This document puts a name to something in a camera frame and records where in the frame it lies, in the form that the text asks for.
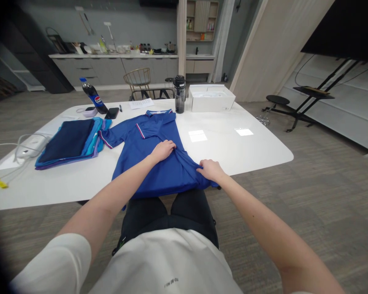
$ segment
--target black metal stand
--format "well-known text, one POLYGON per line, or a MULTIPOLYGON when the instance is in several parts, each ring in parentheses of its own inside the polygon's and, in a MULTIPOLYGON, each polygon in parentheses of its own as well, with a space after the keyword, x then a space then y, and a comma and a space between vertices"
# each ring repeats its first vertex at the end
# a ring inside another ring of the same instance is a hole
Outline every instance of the black metal stand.
MULTIPOLYGON (((349 59, 345 59, 318 87, 317 89, 320 90, 332 77, 335 76, 335 74, 337 73, 337 71, 339 71, 347 62, 349 61, 349 59)), ((325 90, 325 92, 328 92, 332 87, 334 87, 340 80, 342 80, 344 78, 344 76, 350 72, 353 67, 355 67, 357 64, 359 63, 359 61, 355 61, 351 66, 349 66, 349 68, 347 70, 345 70, 330 86, 327 87, 327 89, 325 90)), ((308 94, 309 90, 307 88, 304 87, 294 87, 293 89, 300 91, 302 93, 308 94)), ((313 126, 316 121, 309 118, 308 116, 305 115, 305 113, 312 107, 314 106, 314 104, 316 102, 318 102, 321 99, 334 99, 334 97, 329 96, 329 95, 324 95, 321 93, 316 93, 315 91, 312 91, 311 94, 309 94, 308 98, 293 112, 288 112, 288 111, 283 111, 283 110, 279 110, 279 109, 275 109, 275 105, 273 108, 270 107, 266 107, 265 109, 262 109, 262 112, 266 111, 266 110, 270 110, 270 111, 275 111, 278 113, 282 113, 282 114, 287 114, 289 116, 293 116, 294 119, 294 123, 293 126, 290 129, 287 129, 286 132, 290 133, 291 131, 293 131, 296 128, 297 122, 299 120, 305 121, 307 123, 309 123, 307 125, 307 127, 313 126), (304 107, 305 104, 307 104, 307 102, 311 99, 311 98, 315 98, 314 101, 312 101, 312 103, 310 105, 308 105, 302 112, 299 112, 299 110, 301 108, 304 107)))

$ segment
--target gray carpet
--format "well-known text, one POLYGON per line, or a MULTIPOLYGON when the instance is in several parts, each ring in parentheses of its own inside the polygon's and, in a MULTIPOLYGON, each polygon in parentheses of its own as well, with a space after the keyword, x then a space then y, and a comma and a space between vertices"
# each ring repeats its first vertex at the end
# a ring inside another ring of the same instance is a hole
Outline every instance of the gray carpet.
MULTIPOLYGON (((129 91, 100 91, 104 102, 127 101, 129 91)), ((83 92, 22 93, 0 102, 0 143, 16 142, 63 110, 89 103, 83 92)), ((253 115, 266 102, 241 103, 253 115)), ((292 118, 269 115, 269 129, 293 152, 283 165, 234 176, 289 224, 321 257, 347 293, 368 293, 368 158, 365 151, 324 127, 292 133, 292 118)), ((12 147, 0 148, 0 158, 12 147)), ((278 272, 223 191, 207 189, 220 249, 244 293, 281 293, 278 272)), ((174 196, 164 197, 169 207, 174 196)), ((0 249, 14 277, 79 209, 76 203, 0 211, 0 249)), ((93 286, 120 236, 124 213, 113 224, 86 278, 93 286)))

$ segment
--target forearm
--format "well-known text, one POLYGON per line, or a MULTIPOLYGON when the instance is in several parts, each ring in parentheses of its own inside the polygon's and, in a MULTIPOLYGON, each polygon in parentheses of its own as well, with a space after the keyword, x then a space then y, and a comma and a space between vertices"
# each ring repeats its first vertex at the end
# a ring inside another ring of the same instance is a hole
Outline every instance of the forearm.
POLYGON ((157 162, 148 156, 115 178, 82 206, 57 235, 76 233, 84 236, 90 243, 93 262, 116 215, 157 162))
POLYGON ((343 293, 322 260, 283 220, 231 177, 218 183, 278 268, 284 292, 343 293))
POLYGON ((277 268, 304 267, 309 265, 310 260, 318 259, 286 223, 235 180, 225 176, 218 183, 277 268))

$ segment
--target black water bottle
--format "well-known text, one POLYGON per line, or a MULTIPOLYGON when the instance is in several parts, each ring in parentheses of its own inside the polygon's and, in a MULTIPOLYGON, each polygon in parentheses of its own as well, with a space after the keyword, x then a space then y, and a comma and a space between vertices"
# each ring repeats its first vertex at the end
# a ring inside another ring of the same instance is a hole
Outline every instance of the black water bottle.
POLYGON ((108 108, 98 96, 97 90, 94 88, 94 86, 90 85, 85 78, 80 78, 80 80, 83 83, 83 91, 86 93, 87 96, 89 96, 97 111, 101 114, 106 114, 108 112, 108 108))
POLYGON ((176 76, 173 82, 175 86, 175 106, 176 113, 181 114, 184 112, 184 102, 185 102, 185 78, 184 76, 176 76))

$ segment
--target hand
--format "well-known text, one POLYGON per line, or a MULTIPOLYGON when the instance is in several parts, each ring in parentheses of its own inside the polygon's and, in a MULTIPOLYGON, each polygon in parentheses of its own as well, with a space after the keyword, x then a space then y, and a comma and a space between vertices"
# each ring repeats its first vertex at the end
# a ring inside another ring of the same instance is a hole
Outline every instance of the hand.
POLYGON ((159 142, 157 146, 155 146, 150 156, 155 159, 156 163, 158 163, 167 159, 174 148, 176 148, 176 144, 173 143, 172 140, 165 140, 164 142, 159 142))
POLYGON ((218 183, 218 181, 226 175, 218 161, 203 159, 200 161, 199 165, 203 167, 203 169, 196 169, 196 171, 213 182, 218 183))

